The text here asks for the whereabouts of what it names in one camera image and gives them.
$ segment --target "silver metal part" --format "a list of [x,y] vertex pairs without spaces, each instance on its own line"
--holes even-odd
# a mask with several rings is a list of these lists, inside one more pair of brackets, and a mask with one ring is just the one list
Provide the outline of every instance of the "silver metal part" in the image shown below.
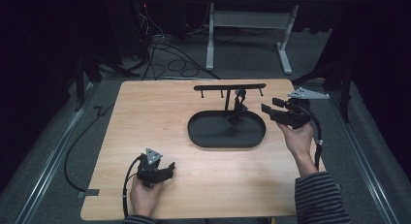
[[163,157],[163,154],[152,150],[150,148],[145,149],[145,154],[147,155],[148,164],[152,165],[153,163],[157,162],[159,159]]
[[304,89],[300,87],[299,89],[288,93],[289,97],[292,98],[297,98],[297,99],[303,99],[303,100],[308,100],[308,99],[315,99],[315,100],[320,100],[320,99],[330,99],[329,94],[323,94],[315,91],[310,91],[307,89]]

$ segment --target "black oval tray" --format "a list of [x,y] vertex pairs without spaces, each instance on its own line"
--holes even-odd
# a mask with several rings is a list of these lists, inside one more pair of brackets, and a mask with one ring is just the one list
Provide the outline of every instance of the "black oval tray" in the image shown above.
[[264,120],[253,112],[243,112],[237,124],[228,117],[234,111],[203,111],[188,121],[190,140],[207,148],[248,148],[259,144],[266,134]]

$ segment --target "black cable on floor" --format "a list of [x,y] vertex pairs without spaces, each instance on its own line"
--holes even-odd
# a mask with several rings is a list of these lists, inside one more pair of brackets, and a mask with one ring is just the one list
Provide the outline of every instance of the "black cable on floor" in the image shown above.
[[72,152],[74,146],[76,145],[76,143],[79,141],[79,139],[81,139],[81,137],[88,131],[88,129],[97,122],[97,120],[100,119],[101,116],[104,116],[110,109],[112,109],[112,107],[114,107],[114,104],[110,105],[108,108],[106,108],[103,112],[101,112],[93,121],[91,121],[91,123],[81,132],[81,134],[76,138],[76,140],[72,143],[72,145],[70,145],[69,150],[67,151],[66,157],[64,159],[64,177],[66,178],[67,182],[76,190],[78,190],[79,192],[85,192],[85,188],[81,188],[77,185],[75,185],[69,178],[69,174],[68,174],[68,170],[67,170],[67,164],[69,161],[69,156],[70,153]]

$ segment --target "wooden table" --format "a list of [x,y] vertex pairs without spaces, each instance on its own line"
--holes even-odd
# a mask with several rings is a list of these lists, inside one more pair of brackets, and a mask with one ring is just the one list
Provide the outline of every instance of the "wooden table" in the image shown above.
[[[204,149],[193,144],[187,131],[192,115],[224,110],[220,91],[195,85],[265,83],[247,90],[244,105],[266,123],[262,142],[249,149]],[[122,186],[133,160],[150,147],[163,153],[160,169],[175,162],[174,177],[166,181],[154,218],[202,218],[295,215],[297,166],[284,136],[261,104],[271,98],[287,100],[294,88],[289,80],[156,80],[122,84],[89,189],[84,220],[123,219]],[[234,107],[235,95],[232,94]]]

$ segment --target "metal rail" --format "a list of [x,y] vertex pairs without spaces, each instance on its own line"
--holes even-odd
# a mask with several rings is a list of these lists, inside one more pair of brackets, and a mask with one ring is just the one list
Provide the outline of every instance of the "metal rail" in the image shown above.
[[88,84],[86,89],[89,90],[89,92],[86,96],[84,106],[81,107],[81,109],[79,109],[79,111],[73,115],[72,121],[70,122],[66,130],[63,132],[55,150],[48,157],[48,160],[46,161],[45,166],[43,167],[40,176],[37,179],[37,183],[34,186],[33,191],[27,199],[27,202],[21,210],[15,223],[30,223],[31,219],[33,218],[37,210],[37,207],[39,206],[40,202],[45,196],[48,186],[50,185],[58,169],[58,166],[60,165],[61,160],[64,158],[65,153],[68,150],[68,142],[74,132],[77,123],[79,122],[79,119],[84,113],[84,108],[87,106],[89,100],[94,95],[96,88],[96,84]]
[[384,192],[383,187],[381,186],[377,176],[375,173],[372,171],[371,166],[368,163],[368,160],[366,159],[366,156],[364,155],[359,142],[357,141],[357,138],[354,134],[353,129],[351,126],[345,122],[344,118],[341,116],[339,112],[339,104],[338,101],[335,97],[334,94],[331,94],[331,101],[332,101],[332,107],[338,116],[338,120],[340,121],[341,125],[344,128],[345,134],[348,137],[348,140],[350,141],[350,144],[354,150],[354,158],[356,160],[356,163],[358,165],[358,168],[361,172],[361,174],[364,177],[365,184],[368,187],[368,190],[375,202],[375,205],[377,206],[378,210],[380,211],[381,217],[383,218],[385,223],[397,223],[399,224],[396,215],[393,211],[393,208],[390,204],[390,202],[387,200],[387,196]]

